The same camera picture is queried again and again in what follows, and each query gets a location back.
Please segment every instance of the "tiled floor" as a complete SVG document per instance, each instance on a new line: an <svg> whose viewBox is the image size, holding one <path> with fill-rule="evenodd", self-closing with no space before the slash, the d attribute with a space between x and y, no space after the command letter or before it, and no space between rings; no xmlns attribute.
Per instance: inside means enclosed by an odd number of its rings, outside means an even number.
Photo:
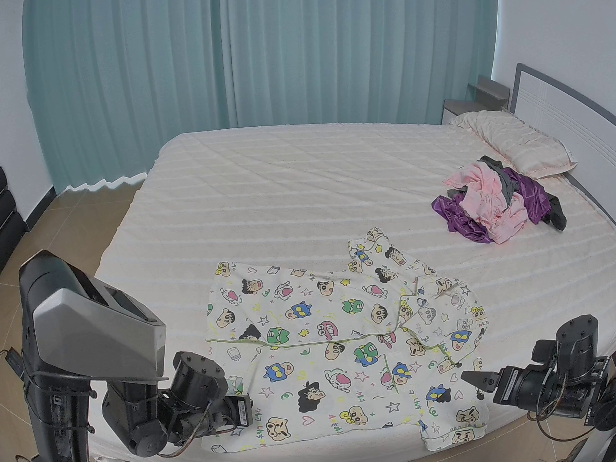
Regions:
<svg viewBox="0 0 616 462"><path fill-rule="evenodd" d="M112 240L139 185L115 190L68 192L50 205L35 228L27 233L0 274L0 341L4 348L21 348L21 305L17 271L36 251L47 248L86 273L95 273L100 257ZM581 423L552 418L554 435L570 437L582 432ZM521 418L481 440L424 458L423 462L554 462L567 456L575 442L554 443L534 423ZM36 446L23 401L21 382L0 360L0 462L15 454L31 457Z"/></svg>

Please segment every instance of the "white headboard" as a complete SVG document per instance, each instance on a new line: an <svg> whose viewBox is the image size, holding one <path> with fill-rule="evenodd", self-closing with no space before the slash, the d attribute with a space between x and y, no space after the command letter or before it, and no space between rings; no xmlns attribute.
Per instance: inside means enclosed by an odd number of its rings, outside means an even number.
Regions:
<svg viewBox="0 0 616 462"><path fill-rule="evenodd" d="M565 144L578 161L572 182L616 219L616 116L524 64L516 69L511 112Z"/></svg>

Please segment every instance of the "wall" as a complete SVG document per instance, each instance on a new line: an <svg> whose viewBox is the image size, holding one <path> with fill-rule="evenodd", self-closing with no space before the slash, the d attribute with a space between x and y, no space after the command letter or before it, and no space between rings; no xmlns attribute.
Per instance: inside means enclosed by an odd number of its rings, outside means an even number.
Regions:
<svg viewBox="0 0 616 462"><path fill-rule="evenodd" d="M0 0L0 166L27 219L52 184L26 98L22 8L23 0Z"/></svg>
<svg viewBox="0 0 616 462"><path fill-rule="evenodd" d="M522 62L616 113L615 0L498 0L492 78L513 88Z"/></svg>

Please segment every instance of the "purple cloth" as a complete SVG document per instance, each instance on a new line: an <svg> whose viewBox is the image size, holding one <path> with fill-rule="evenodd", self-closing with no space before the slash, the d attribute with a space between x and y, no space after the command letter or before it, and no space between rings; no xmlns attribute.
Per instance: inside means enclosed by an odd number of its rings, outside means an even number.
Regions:
<svg viewBox="0 0 616 462"><path fill-rule="evenodd" d="M526 207L528 212L528 218L533 224L539 224L542 217L551 211L550 199L543 187L528 176L516 173L510 167L503 168L503 171L511 180L518 182L520 186L519 192L524 199L524 207Z"/></svg>
<svg viewBox="0 0 616 462"><path fill-rule="evenodd" d="M464 209L460 207L460 202L464 200L465 194L459 193L452 198L438 196L432 202L432 209L447 220L447 228L455 233L460 233L472 242L491 243L488 231L485 227L473 221L466 215Z"/></svg>

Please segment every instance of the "pillowcase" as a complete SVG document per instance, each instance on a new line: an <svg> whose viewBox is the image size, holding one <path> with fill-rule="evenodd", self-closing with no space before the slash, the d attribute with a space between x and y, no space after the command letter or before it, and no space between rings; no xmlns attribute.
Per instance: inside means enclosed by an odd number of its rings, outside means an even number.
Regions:
<svg viewBox="0 0 616 462"><path fill-rule="evenodd" d="M451 125L475 132L518 173L536 180L566 173L577 164L558 139L529 127L510 112L468 112L454 118Z"/></svg>

